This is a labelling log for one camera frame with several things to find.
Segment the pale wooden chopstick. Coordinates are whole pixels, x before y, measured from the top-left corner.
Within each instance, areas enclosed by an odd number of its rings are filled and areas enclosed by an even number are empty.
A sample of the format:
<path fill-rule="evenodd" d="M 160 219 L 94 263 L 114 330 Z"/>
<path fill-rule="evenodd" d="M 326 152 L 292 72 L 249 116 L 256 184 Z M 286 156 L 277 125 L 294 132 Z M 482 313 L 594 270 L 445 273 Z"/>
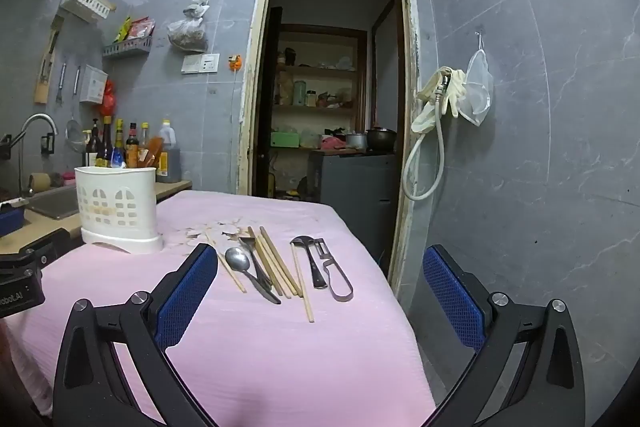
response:
<path fill-rule="evenodd" d="M 238 279 L 238 277 L 234 274 L 233 270 L 231 269 L 229 263 L 227 262 L 226 258 L 216 249 L 215 246 L 215 242 L 214 240 L 209 236 L 208 232 L 206 230 L 203 231 L 205 238 L 207 239 L 207 243 L 209 243 L 209 246 L 212 246 L 217 254 L 218 260 L 221 262 L 222 266 L 224 267 L 224 269 L 226 270 L 226 272 L 228 273 L 229 277 L 231 277 L 231 280 L 235 283 L 235 286 L 237 288 L 239 288 L 239 291 L 241 291 L 242 294 L 247 294 L 247 290 L 245 288 L 245 286 L 241 283 L 241 281 Z"/>

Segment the brown bamboo chopstick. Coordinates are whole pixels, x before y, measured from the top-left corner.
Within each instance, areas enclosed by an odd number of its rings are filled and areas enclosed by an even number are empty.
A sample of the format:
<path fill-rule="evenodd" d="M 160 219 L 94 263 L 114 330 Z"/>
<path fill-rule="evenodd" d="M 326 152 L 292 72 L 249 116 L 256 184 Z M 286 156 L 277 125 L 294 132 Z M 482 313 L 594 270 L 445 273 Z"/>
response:
<path fill-rule="evenodd" d="M 288 266 L 286 265 L 282 256 L 280 255 L 277 246 L 274 245 L 267 230 L 264 227 L 259 227 L 259 231 L 260 231 L 260 234 L 262 234 L 262 237 L 265 239 L 266 243 L 268 244 L 272 257 L 276 259 L 276 262 L 279 265 L 280 271 L 288 281 L 288 286 L 290 286 L 290 288 L 292 289 L 295 295 L 297 295 L 298 297 L 302 297 L 303 296 L 302 288 L 299 287 L 296 281 L 296 277 L 294 277 L 292 272 L 288 269 Z"/>
<path fill-rule="evenodd" d="M 259 233 L 256 233 L 252 228 L 248 228 L 248 233 L 250 233 L 250 237 L 255 241 L 255 248 L 260 258 L 260 262 L 262 262 L 262 266 L 266 270 L 268 277 L 277 291 L 279 296 L 283 296 L 286 299 L 292 298 L 292 293 L 288 289 L 288 285 L 286 285 L 279 275 L 278 269 L 274 264 L 271 255 L 269 254 L 268 247 L 266 246 L 265 241 L 262 239 L 262 236 Z"/>

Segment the chrome faucet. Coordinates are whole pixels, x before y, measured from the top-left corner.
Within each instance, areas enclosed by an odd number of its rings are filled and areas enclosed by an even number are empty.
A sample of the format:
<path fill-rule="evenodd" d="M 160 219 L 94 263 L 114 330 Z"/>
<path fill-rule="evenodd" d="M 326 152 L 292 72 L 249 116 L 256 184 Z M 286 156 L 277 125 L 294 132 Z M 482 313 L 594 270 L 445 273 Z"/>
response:
<path fill-rule="evenodd" d="M 50 157 L 56 149 L 58 125 L 47 113 L 35 113 L 26 118 L 15 133 L 6 133 L 1 138 L 1 160 L 9 161 L 15 155 L 26 155 L 27 143 L 38 150 L 42 157 Z"/>

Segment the large soy sauce jug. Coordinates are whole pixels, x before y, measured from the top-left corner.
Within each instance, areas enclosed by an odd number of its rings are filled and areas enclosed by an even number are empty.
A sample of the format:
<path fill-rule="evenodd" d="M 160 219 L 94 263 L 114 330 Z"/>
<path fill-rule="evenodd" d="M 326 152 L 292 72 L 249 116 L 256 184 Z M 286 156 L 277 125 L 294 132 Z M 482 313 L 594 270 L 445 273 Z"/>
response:
<path fill-rule="evenodd" d="M 169 119 L 164 119 L 158 136 L 163 139 L 156 168 L 156 181 L 160 183 L 175 183 L 181 180 L 181 158 L 175 129 Z"/>

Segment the steel spoon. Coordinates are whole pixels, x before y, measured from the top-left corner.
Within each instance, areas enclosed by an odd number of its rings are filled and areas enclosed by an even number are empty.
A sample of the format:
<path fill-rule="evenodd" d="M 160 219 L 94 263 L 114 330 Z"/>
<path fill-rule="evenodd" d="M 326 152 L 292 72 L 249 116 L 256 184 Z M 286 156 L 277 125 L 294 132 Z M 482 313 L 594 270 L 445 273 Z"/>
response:
<path fill-rule="evenodd" d="M 258 278 L 254 277 L 254 275 L 250 273 L 250 258 L 244 249 L 241 247 L 230 247 L 226 250 L 224 257 L 226 258 L 228 265 L 230 265 L 230 268 L 233 271 L 244 274 L 262 297 L 274 305 L 281 304 L 281 300 L 276 295 L 273 295 L 271 291 L 268 291 L 268 289 L 262 286 L 258 281 Z"/>

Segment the pink floral tablecloth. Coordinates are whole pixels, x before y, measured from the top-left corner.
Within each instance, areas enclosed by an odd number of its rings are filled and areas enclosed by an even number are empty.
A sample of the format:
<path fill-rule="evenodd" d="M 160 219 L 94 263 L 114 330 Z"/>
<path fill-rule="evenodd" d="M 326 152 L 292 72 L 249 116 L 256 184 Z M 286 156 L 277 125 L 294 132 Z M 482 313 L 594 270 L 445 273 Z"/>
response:
<path fill-rule="evenodd" d="M 45 269 L 46 300 L 8 317 L 11 355 L 40 410 L 51 389 L 65 325 L 81 298 L 118 305 L 154 288 L 201 243 L 225 251 L 231 235 L 266 231 L 288 269 L 308 275 L 299 235 L 323 239 L 337 261 L 340 303 L 329 289 L 268 303 L 245 277 L 220 271 L 168 358 L 221 426 L 419 426 L 435 410 L 413 330 L 367 249 L 330 207 L 184 191 L 157 208 L 164 246 L 133 256 L 78 247 Z"/>

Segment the small black ladle spoon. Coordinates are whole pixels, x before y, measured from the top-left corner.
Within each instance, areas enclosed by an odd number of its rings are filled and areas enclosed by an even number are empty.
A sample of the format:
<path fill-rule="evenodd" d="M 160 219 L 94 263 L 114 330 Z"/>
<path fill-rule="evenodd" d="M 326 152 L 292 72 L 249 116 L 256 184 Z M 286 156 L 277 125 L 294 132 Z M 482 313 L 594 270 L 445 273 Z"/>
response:
<path fill-rule="evenodd" d="M 322 277 L 317 263 L 314 262 L 314 256 L 311 254 L 310 247 L 314 246 L 314 239 L 310 236 L 299 235 L 294 237 L 291 243 L 295 247 L 302 247 L 303 250 L 305 251 L 308 262 L 309 262 L 311 280 L 312 280 L 312 285 L 314 285 L 314 289 L 326 289 L 328 285 L 326 285 L 326 281 Z"/>

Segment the dark cabinet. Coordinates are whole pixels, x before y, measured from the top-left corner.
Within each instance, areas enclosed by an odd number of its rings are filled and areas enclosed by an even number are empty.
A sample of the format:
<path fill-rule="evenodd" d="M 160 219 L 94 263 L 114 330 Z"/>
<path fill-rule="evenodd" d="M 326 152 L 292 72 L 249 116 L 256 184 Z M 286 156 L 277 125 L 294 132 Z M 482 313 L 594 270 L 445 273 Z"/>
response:
<path fill-rule="evenodd" d="M 398 203 L 394 155 L 309 154 L 308 196 L 332 207 L 376 262 L 390 255 Z"/>

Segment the hanging plastic bag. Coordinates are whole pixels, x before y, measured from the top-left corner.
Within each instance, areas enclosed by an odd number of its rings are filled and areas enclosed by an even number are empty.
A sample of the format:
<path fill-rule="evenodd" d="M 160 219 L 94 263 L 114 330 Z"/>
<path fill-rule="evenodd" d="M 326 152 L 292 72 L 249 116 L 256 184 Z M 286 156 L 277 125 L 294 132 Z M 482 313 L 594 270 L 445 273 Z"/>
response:
<path fill-rule="evenodd" d="M 183 19 L 167 26 L 169 42 L 183 52 L 204 53 L 208 49 L 205 15 L 209 8 L 209 0 L 191 0 L 182 10 Z"/>

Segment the black pot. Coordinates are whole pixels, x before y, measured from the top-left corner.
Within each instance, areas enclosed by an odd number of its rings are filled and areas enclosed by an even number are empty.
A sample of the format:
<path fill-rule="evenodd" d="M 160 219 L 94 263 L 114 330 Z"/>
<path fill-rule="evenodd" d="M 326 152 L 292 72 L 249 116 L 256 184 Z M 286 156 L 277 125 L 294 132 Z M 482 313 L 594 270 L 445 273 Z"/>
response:
<path fill-rule="evenodd" d="M 395 153 L 396 140 L 396 131 L 372 127 L 367 131 L 367 151 L 371 154 L 392 155 Z"/>

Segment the green box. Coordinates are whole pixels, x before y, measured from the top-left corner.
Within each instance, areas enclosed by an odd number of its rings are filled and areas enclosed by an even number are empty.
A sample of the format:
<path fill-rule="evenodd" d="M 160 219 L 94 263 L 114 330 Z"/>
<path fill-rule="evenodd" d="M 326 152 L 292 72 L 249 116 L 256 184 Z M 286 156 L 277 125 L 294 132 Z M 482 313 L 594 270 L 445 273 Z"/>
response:
<path fill-rule="evenodd" d="M 296 132 L 272 132 L 270 135 L 270 145 L 280 148 L 299 148 L 299 134 Z"/>

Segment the mesh strainer bag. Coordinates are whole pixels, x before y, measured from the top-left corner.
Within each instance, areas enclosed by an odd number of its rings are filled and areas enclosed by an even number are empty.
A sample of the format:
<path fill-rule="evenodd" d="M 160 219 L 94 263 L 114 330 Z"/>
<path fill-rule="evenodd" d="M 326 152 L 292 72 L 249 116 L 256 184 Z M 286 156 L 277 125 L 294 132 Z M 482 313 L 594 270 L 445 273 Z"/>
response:
<path fill-rule="evenodd" d="M 476 32 L 477 50 L 469 60 L 465 75 L 465 95 L 458 103 L 460 115 L 480 127 L 494 101 L 494 76 L 491 75 L 484 49 L 483 31 Z"/>

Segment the dark handled fork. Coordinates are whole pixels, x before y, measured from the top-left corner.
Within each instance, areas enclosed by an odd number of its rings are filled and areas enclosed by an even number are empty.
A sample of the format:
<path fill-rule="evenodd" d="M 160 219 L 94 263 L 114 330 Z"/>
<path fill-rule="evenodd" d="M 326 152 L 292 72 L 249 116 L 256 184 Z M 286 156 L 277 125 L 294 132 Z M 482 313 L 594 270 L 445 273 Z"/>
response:
<path fill-rule="evenodd" d="M 268 289 L 268 291 L 270 291 L 270 289 L 272 288 L 272 283 L 267 273 L 264 271 L 264 269 L 262 269 L 262 265 L 256 257 L 254 237 L 240 237 L 239 241 L 250 255 L 250 261 L 253 263 L 258 282 L 261 283 L 262 286 L 264 286 L 266 289 Z"/>

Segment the grey wall shelf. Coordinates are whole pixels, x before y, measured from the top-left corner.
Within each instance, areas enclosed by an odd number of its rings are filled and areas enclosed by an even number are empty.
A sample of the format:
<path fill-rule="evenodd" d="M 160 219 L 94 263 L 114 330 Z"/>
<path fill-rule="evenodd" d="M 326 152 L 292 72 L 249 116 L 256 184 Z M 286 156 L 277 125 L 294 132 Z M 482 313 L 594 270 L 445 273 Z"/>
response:
<path fill-rule="evenodd" d="M 128 56 L 148 54 L 151 51 L 153 37 L 126 39 L 104 46 L 102 56 L 104 58 L 124 58 Z"/>

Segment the wall switch panel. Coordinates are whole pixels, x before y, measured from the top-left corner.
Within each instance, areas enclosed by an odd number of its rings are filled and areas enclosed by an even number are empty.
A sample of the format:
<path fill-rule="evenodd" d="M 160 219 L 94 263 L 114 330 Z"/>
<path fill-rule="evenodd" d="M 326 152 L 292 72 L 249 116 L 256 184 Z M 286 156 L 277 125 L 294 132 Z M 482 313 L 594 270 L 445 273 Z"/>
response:
<path fill-rule="evenodd" d="M 182 75 L 217 74 L 219 66 L 218 53 L 188 54 L 183 57 Z"/>

